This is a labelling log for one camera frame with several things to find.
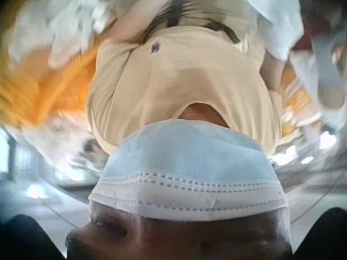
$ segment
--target beige t-shirt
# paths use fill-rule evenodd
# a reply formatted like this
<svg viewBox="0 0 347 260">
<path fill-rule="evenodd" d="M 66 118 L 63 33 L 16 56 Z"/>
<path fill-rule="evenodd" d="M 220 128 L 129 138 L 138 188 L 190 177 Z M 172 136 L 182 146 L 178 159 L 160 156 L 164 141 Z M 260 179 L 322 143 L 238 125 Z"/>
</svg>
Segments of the beige t-shirt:
<svg viewBox="0 0 347 260">
<path fill-rule="evenodd" d="M 157 31 L 145 45 L 107 40 L 100 47 L 86 112 L 107 153 L 148 124 L 178 118 L 193 103 L 212 106 L 231 129 L 273 153 L 281 134 L 281 96 L 267 90 L 225 33 L 173 27 Z"/>
</svg>

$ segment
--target skin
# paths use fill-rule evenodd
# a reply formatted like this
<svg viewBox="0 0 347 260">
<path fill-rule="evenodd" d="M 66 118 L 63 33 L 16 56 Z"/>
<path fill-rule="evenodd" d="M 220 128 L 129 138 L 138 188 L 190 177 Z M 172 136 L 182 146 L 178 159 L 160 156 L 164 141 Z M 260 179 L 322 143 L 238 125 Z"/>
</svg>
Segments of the skin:
<svg viewBox="0 0 347 260">
<path fill-rule="evenodd" d="M 91 222 L 67 237 L 68 259 L 290 259 L 289 214 L 185 223 L 91 203 Z"/>
</svg>

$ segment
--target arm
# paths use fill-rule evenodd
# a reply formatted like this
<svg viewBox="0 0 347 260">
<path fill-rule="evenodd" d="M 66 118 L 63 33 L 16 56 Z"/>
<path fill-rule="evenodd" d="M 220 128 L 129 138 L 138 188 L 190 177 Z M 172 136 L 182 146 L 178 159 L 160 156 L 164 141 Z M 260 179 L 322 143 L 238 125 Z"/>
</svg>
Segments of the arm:
<svg viewBox="0 0 347 260">
<path fill-rule="evenodd" d="M 281 90 L 281 79 L 284 67 L 285 62 L 277 60 L 266 51 L 264 62 L 260 68 L 260 75 L 268 90 L 275 91 L 280 95 L 283 94 Z"/>
<path fill-rule="evenodd" d="M 171 0 L 137 0 L 112 27 L 109 34 L 113 42 L 131 42 L 143 32 Z"/>
</svg>

